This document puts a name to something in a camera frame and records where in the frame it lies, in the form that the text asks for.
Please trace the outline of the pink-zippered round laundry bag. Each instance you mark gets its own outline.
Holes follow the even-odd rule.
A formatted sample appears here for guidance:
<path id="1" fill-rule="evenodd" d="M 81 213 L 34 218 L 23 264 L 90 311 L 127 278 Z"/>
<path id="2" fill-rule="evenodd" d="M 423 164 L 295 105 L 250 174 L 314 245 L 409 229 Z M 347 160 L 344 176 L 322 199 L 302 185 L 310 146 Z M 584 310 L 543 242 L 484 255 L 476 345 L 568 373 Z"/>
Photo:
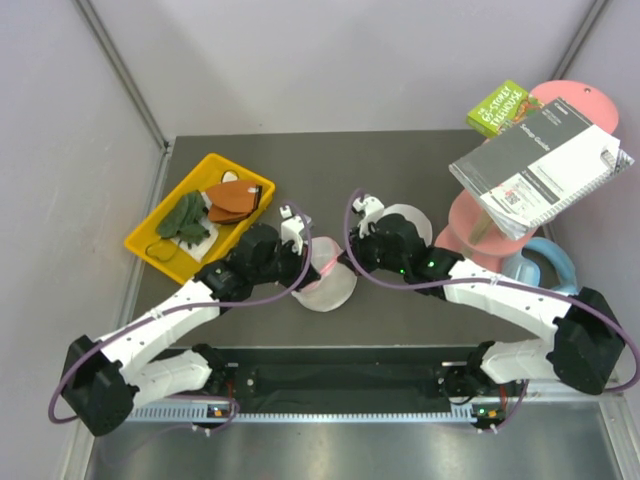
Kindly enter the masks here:
<path id="1" fill-rule="evenodd" d="M 331 237 L 313 238 L 311 248 L 311 266 L 320 279 L 294 291 L 292 296 L 311 311 L 329 312 L 351 297 L 357 277 L 347 266 L 338 262 L 343 250 Z"/>

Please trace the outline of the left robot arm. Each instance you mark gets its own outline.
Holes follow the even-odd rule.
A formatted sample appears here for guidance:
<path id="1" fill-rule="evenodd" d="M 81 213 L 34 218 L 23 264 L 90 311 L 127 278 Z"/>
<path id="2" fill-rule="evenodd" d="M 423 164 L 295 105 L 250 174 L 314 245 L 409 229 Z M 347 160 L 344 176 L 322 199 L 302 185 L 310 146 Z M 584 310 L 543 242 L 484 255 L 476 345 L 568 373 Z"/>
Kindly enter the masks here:
<path id="1" fill-rule="evenodd" d="M 253 305 L 250 296 L 258 285 L 278 284 L 291 293 L 316 280 L 309 239 L 309 221 L 302 215 L 278 228 L 250 226 L 225 257 L 205 264 L 139 319 L 97 340 L 83 335 L 73 341 L 54 396 L 100 437 L 148 403 L 184 391 L 220 394 L 227 374 L 217 366 L 214 349 L 196 346 L 164 360 L 159 354 L 228 310 Z"/>

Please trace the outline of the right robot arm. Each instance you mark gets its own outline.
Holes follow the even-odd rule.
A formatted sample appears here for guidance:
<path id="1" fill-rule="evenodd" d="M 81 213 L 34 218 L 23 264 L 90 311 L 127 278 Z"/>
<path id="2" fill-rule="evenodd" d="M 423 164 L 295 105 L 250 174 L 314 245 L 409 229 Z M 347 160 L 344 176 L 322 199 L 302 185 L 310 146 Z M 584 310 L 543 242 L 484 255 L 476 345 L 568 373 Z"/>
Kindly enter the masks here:
<path id="1" fill-rule="evenodd" d="M 487 396 L 515 380 L 557 380 L 589 395 L 608 382 L 629 340 L 599 291 L 575 294 L 532 287 L 428 245 L 399 214 L 374 223 L 343 226 L 346 256 L 365 277 L 376 270 L 402 276 L 400 290 L 476 308 L 533 334 L 515 343 L 480 344 L 467 362 L 467 384 Z"/>

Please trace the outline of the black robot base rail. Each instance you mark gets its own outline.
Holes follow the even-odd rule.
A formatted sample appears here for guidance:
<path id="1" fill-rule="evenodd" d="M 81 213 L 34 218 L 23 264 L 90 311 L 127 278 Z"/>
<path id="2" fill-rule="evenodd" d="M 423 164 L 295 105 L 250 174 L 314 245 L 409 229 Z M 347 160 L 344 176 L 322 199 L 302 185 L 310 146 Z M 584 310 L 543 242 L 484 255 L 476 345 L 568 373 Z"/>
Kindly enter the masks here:
<path id="1" fill-rule="evenodd" d="M 522 391 L 476 379 L 469 347 L 193 349 L 213 368 L 205 392 L 230 395 L 245 414 L 444 413 L 456 400 Z"/>

